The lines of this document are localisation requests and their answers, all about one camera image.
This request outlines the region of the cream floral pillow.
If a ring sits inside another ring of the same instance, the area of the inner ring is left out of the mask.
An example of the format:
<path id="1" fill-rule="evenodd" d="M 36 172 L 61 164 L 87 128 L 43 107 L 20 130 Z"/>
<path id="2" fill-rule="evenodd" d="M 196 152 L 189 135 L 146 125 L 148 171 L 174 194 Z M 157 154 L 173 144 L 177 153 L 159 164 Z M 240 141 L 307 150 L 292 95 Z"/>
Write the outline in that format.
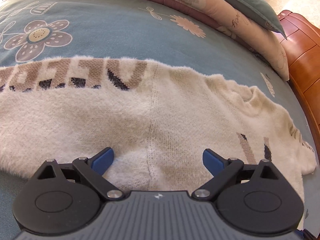
<path id="1" fill-rule="evenodd" d="M 289 67 L 283 47 L 276 36 L 247 18 L 225 0 L 179 0 L 208 15 L 261 54 L 284 80 L 289 80 Z"/>

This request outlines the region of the blue floral bed sheet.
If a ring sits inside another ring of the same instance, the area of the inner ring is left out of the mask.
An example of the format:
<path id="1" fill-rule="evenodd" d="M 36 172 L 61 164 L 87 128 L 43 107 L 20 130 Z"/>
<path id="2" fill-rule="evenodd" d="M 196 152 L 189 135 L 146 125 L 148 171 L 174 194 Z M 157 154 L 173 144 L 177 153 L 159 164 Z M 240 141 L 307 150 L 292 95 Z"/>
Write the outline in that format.
<path id="1" fill-rule="evenodd" d="M 258 87 L 285 108 L 316 154 L 302 108 L 289 84 L 247 48 L 177 10 L 146 0 L 6 0 L 1 6 L 1 68 L 47 59 L 153 60 L 222 75 Z M 319 230 L 318 160 L 302 177 L 306 216 L 301 226 Z M 1 239 L 19 228 L 11 205 L 27 179 L 1 169 Z"/>

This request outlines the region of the cream knit sweater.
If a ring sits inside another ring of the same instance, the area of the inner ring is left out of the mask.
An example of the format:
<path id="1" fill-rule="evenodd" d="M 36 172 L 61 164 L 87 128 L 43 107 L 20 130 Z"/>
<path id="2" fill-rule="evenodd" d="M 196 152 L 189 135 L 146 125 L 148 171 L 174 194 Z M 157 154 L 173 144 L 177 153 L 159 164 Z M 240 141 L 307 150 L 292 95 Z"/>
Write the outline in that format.
<path id="1" fill-rule="evenodd" d="M 317 166 L 288 111 L 258 87 L 153 60 L 74 57 L 1 68 L 1 169 L 30 178 L 47 159 L 114 150 L 118 188 L 194 191 L 210 148 L 270 159 L 300 196 Z"/>

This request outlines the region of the grey-green pillow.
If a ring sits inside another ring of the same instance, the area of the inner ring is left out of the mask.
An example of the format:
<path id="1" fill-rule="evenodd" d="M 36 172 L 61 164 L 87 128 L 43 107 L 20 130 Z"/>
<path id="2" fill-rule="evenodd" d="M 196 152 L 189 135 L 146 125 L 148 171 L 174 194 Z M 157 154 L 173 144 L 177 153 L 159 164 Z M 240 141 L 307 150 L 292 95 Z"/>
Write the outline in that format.
<path id="1" fill-rule="evenodd" d="M 265 0 L 225 0 L 261 27 L 286 37 L 278 15 Z"/>

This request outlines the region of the orange wooden headboard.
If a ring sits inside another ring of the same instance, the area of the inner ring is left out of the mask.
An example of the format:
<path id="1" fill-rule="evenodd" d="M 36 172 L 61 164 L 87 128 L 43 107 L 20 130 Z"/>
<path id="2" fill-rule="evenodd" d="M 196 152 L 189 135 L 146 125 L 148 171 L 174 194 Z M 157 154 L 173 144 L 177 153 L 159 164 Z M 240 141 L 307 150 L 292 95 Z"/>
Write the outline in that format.
<path id="1" fill-rule="evenodd" d="M 283 10 L 278 18 L 287 36 L 276 34 L 287 55 L 289 85 L 306 114 L 319 151 L 319 28 L 289 10 Z"/>

